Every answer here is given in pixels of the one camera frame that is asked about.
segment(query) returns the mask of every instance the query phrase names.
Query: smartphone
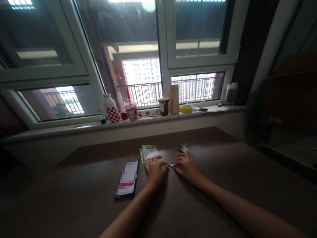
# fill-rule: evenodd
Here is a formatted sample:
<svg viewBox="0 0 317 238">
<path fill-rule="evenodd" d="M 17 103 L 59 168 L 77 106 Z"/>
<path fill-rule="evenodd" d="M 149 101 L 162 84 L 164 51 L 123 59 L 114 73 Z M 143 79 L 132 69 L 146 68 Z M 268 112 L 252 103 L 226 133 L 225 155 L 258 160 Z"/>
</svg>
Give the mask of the smartphone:
<svg viewBox="0 0 317 238">
<path fill-rule="evenodd" d="M 139 170 L 139 160 L 128 161 L 122 169 L 122 175 L 115 190 L 115 198 L 133 196 Z"/>
</svg>

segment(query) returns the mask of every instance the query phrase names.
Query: wooden table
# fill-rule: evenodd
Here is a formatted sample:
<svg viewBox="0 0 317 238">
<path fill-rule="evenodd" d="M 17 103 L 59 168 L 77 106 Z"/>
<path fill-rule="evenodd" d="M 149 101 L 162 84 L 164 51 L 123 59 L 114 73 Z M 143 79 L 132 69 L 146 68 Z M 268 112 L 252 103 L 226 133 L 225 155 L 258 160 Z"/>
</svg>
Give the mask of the wooden table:
<svg viewBox="0 0 317 238">
<path fill-rule="evenodd" d="M 216 127 L 81 147 L 0 216 L 1 237 L 98 237 L 130 199 L 114 201 L 128 159 L 143 144 L 175 162 L 187 142 L 213 182 L 317 236 L 317 187 Z M 146 184 L 140 163 L 136 194 Z M 169 170 L 136 237 L 248 237 L 214 201 Z"/>
</svg>

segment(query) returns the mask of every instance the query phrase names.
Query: hand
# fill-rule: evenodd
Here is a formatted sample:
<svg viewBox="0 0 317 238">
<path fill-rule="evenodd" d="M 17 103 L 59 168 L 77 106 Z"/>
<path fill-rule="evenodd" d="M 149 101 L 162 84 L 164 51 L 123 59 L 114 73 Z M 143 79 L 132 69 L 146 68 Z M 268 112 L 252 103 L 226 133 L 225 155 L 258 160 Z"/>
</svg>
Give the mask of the hand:
<svg viewBox="0 0 317 238">
<path fill-rule="evenodd" d="M 148 172 L 148 182 L 146 185 L 153 191 L 156 191 L 159 188 L 168 168 L 168 163 L 164 161 L 158 162 L 158 159 L 160 158 L 162 158 L 162 156 L 154 156 L 150 158 L 149 165 L 147 165 L 146 162 L 144 163 L 145 169 Z"/>
<path fill-rule="evenodd" d="M 197 186 L 197 182 L 204 178 L 199 169 L 195 164 L 195 158 L 191 152 L 190 156 L 186 153 L 178 154 L 178 160 L 173 166 L 173 169 L 176 173 L 184 178 L 187 182 L 191 183 L 194 186 Z"/>
</svg>

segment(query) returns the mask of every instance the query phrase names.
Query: balcony railing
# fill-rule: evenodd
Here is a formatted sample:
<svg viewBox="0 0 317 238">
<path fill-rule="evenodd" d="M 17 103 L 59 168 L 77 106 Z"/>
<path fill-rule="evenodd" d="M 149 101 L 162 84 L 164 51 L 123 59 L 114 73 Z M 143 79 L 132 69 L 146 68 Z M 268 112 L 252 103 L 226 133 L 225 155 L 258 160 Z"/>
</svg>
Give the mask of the balcony railing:
<svg viewBox="0 0 317 238">
<path fill-rule="evenodd" d="M 214 99 L 215 78 L 187 79 L 172 81 L 172 85 L 179 86 L 179 103 L 198 102 Z M 161 83 L 146 83 L 117 86 L 122 95 L 127 98 L 126 89 L 137 102 L 138 109 L 156 107 L 158 99 L 162 97 Z"/>
<path fill-rule="evenodd" d="M 75 91 L 51 92 L 43 93 L 43 95 L 57 115 L 60 113 L 59 107 L 63 107 L 64 105 L 70 113 L 84 113 L 84 110 L 78 101 Z"/>
</svg>

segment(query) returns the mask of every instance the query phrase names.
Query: finger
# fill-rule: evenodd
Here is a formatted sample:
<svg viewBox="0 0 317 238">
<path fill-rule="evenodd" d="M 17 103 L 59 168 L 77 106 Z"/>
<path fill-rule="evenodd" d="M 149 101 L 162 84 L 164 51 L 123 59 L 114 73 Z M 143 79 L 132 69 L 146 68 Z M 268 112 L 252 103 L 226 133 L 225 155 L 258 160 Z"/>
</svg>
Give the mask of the finger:
<svg viewBox="0 0 317 238">
<path fill-rule="evenodd" d="M 183 156 L 179 156 L 178 157 L 178 160 L 185 160 L 186 158 L 185 157 L 183 157 Z"/>
<path fill-rule="evenodd" d="M 186 154 L 186 153 L 180 153 L 180 154 L 178 154 L 178 156 L 183 156 L 183 157 L 186 157 L 186 155 L 188 155 L 188 154 Z"/>
<path fill-rule="evenodd" d="M 183 170 L 180 170 L 180 169 L 177 168 L 177 167 L 174 167 L 174 170 L 175 170 L 175 172 L 176 172 L 177 174 L 179 174 L 179 175 L 183 175 L 183 173 L 184 173 Z"/>
<path fill-rule="evenodd" d="M 167 170 L 168 167 L 169 167 L 168 164 L 164 166 L 164 168 L 162 169 L 164 173 L 166 172 L 166 170 Z"/>
<path fill-rule="evenodd" d="M 154 162 L 157 162 L 158 159 L 160 159 L 160 158 L 162 158 L 162 156 L 157 155 L 157 156 L 152 157 L 151 159 L 152 159 Z"/>
<path fill-rule="evenodd" d="M 165 161 L 159 161 L 158 164 L 159 164 L 160 166 L 162 166 L 162 165 L 168 165 L 168 163 L 166 163 Z"/>
<path fill-rule="evenodd" d="M 191 155 L 191 160 L 192 160 L 193 162 L 195 162 L 195 158 L 194 158 L 193 154 L 192 154 L 190 151 L 188 151 L 188 152 L 189 152 L 189 154 Z"/>
<path fill-rule="evenodd" d="M 144 166 L 145 166 L 146 171 L 148 172 L 149 171 L 149 166 L 148 166 L 148 164 L 146 162 L 144 163 Z"/>
<path fill-rule="evenodd" d="M 176 163 L 173 165 L 173 168 L 175 168 L 175 167 L 177 167 L 177 166 L 179 166 L 179 165 L 182 165 L 182 166 L 183 166 L 183 164 L 184 164 L 183 160 L 178 160 L 178 161 L 176 161 Z"/>
</svg>

